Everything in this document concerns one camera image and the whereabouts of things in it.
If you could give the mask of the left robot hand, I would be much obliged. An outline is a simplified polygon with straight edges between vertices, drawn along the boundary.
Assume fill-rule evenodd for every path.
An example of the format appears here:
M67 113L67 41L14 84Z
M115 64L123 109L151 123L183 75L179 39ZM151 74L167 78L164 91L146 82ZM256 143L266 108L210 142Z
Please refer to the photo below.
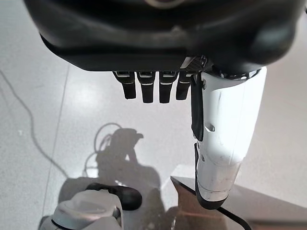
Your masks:
M151 103L177 80L191 93L195 191L218 209L228 198L254 133L268 64L290 49L303 0L27 0L39 34L58 57L111 71L125 97L135 81Z

